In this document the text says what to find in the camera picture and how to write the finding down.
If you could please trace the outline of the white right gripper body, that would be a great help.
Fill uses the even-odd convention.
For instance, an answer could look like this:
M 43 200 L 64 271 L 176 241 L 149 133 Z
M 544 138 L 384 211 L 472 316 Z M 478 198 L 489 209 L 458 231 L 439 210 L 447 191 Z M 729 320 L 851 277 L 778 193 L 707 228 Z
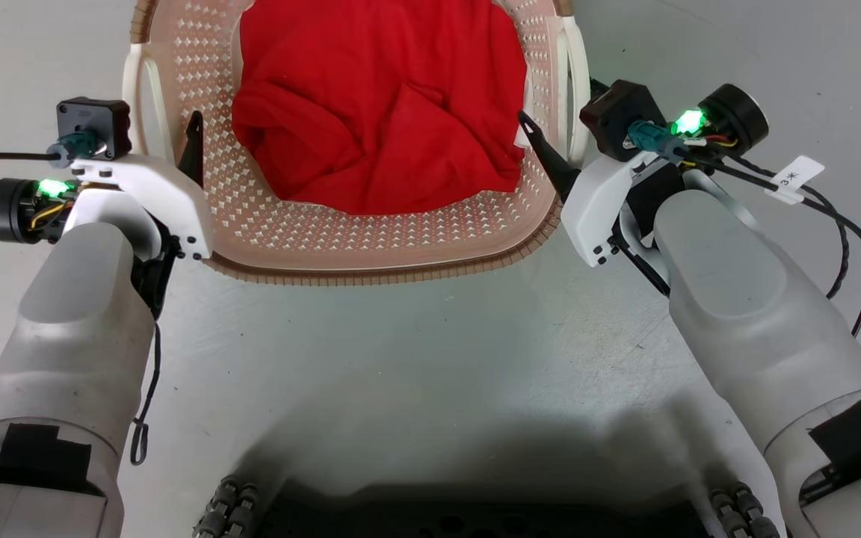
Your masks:
M 672 168 L 657 154 L 638 153 L 629 162 L 601 155 L 590 162 L 576 177 L 575 184 L 561 208 L 564 231 L 587 265 L 598 267 L 611 255 L 608 239 L 613 226 L 620 226 L 616 238 L 626 242 L 629 255 L 637 256 L 652 268 L 665 268 L 658 250 L 642 243 L 639 225 L 624 205 L 631 187 L 649 178 L 662 168 Z

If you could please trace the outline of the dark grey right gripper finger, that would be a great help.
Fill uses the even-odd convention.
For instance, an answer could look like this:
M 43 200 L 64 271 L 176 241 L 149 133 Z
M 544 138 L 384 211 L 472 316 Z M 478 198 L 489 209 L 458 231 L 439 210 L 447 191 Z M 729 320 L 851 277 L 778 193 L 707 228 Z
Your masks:
M 517 120 L 561 202 L 567 201 L 581 171 L 553 149 L 543 130 L 525 111 L 517 112 Z

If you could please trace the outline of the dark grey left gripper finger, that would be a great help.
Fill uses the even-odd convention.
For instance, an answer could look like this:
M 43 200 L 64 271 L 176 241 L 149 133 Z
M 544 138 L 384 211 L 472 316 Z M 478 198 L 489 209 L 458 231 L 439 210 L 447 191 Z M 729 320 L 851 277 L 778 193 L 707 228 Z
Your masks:
M 178 170 L 204 188 L 204 116 L 194 111 L 185 127 L 185 146 L 178 160 Z

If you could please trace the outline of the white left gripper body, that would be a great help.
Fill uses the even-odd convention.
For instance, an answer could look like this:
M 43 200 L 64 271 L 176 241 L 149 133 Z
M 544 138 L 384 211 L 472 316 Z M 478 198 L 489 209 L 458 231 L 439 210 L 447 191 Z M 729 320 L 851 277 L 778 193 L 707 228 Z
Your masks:
M 211 258 L 215 230 L 205 193 L 167 160 L 147 155 L 76 160 L 72 172 L 82 186 L 65 232 L 106 223 L 124 234 L 140 260 L 158 258 L 172 238 L 188 258 Z

